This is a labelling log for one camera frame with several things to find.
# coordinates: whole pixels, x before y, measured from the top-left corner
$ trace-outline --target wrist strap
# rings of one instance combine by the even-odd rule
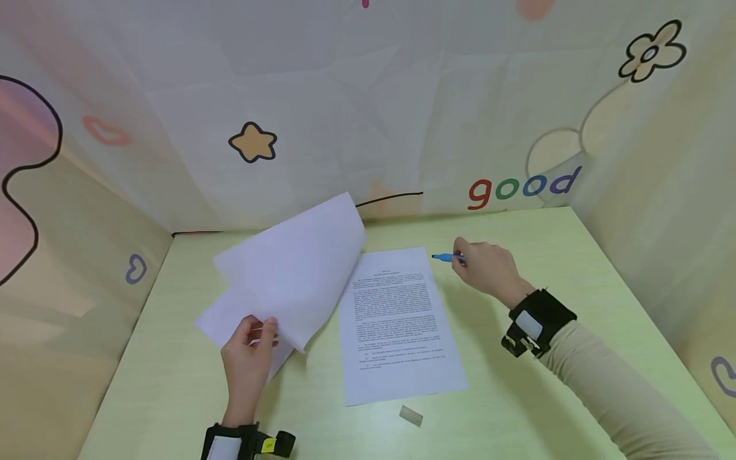
[[[509,312],[509,318],[514,322],[501,339],[501,345],[517,358],[526,350],[539,358],[549,351],[555,334],[578,316],[543,289],[522,300]]]
[[[215,436],[225,438],[240,438],[240,451],[238,460],[251,460],[259,453],[271,453],[272,455],[288,458],[297,438],[286,431],[279,431],[275,438],[258,431],[258,422],[254,425],[242,425],[237,428],[226,428],[215,423],[207,429],[205,434],[205,445],[202,446],[202,460],[207,460],[214,442]]]

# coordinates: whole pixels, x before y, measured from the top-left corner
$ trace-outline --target blue heart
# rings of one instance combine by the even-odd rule
[[[710,362],[710,372],[713,372],[713,378],[715,379],[715,382],[723,390],[724,393],[726,393],[730,397],[736,397],[736,390],[732,390],[728,386],[726,386],[721,380],[721,377],[718,376],[718,372],[716,372],[718,366],[723,366],[726,368],[726,372],[728,373],[729,378],[734,381],[735,384],[736,371],[734,371],[734,368],[731,367],[731,363],[726,361],[726,359],[721,356],[716,356],[713,361]]]
[[[136,271],[138,270],[138,267],[135,266],[135,261],[138,261],[141,263],[140,273],[136,273]],[[146,261],[143,260],[143,258],[138,254],[131,254],[130,259],[128,260],[128,263],[130,264],[130,268],[128,269],[128,272],[125,274],[125,280],[128,282],[128,284],[136,284],[138,281],[143,279],[143,276],[148,271],[148,266],[146,266]]]

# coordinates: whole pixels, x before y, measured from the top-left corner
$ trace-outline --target eraser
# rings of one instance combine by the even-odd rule
[[[404,420],[415,424],[418,427],[422,426],[422,420],[424,417],[422,417],[421,414],[418,414],[417,412],[412,411],[410,408],[406,406],[401,406],[401,412],[399,412],[399,417],[403,418]]]

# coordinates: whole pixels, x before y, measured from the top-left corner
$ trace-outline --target pen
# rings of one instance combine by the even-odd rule
[[[457,257],[460,260],[460,264],[462,266],[465,266],[465,257],[462,255],[455,255],[455,254],[433,254],[432,258],[437,259],[438,261],[442,262],[452,262],[453,257]]]

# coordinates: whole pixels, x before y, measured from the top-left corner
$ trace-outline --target white paper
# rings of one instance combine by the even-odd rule
[[[252,314],[248,310],[247,300],[238,296],[234,289],[228,289],[210,308],[208,308],[194,324],[218,347],[223,348],[240,321]],[[273,349],[269,381],[276,375],[294,348],[283,340]]]
[[[346,406],[467,388],[423,247],[363,254],[339,314]]]
[[[217,255],[215,266],[249,313],[279,322],[281,338],[304,353],[330,318],[365,240],[349,193]]]

